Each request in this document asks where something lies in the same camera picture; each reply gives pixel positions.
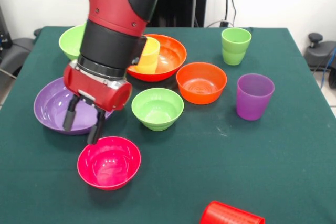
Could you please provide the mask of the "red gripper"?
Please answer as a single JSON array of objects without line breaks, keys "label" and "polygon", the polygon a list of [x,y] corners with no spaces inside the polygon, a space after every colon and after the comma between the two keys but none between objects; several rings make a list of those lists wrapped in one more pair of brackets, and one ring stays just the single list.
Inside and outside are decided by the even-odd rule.
[{"label": "red gripper", "polygon": [[99,108],[96,124],[92,126],[87,138],[89,145],[95,145],[102,135],[106,120],[105,111],[123,109],[132,93],[132,85],[125,79],[108,80],[94,76],[76,68],[74,61],[68,64],[64,70],[64,84],[68,90],[74,93],[62,125],[65,131],[71,131],[76,116],[76,106],[80,101],[78,96],[83,96]]}]

